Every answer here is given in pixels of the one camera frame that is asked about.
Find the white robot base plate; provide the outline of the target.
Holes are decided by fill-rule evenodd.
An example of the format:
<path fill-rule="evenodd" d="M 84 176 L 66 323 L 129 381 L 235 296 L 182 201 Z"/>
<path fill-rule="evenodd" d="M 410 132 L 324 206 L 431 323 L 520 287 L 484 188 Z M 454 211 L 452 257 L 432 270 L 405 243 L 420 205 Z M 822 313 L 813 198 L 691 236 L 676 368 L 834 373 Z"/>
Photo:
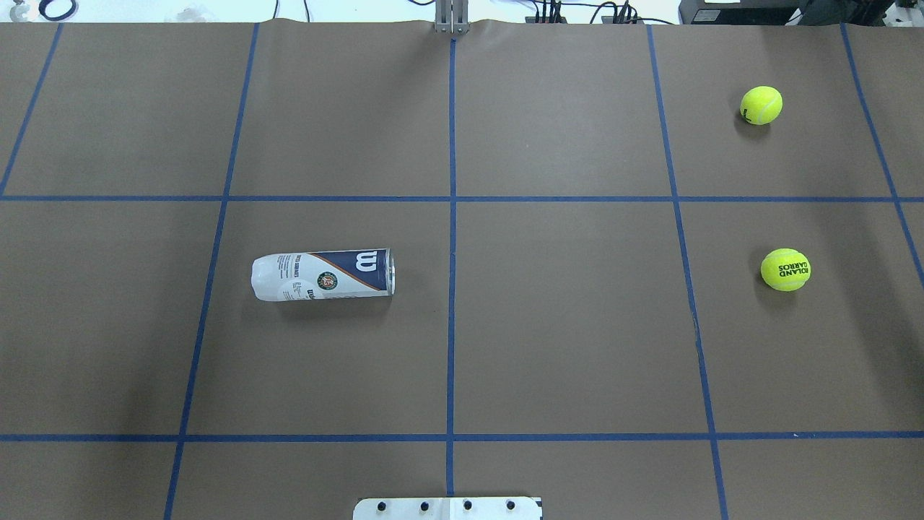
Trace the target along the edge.
<path fill-rule="evenodd" d="M 542 519 L 540 498 L 370 498 L 356 504 L 353 519 Z"/>

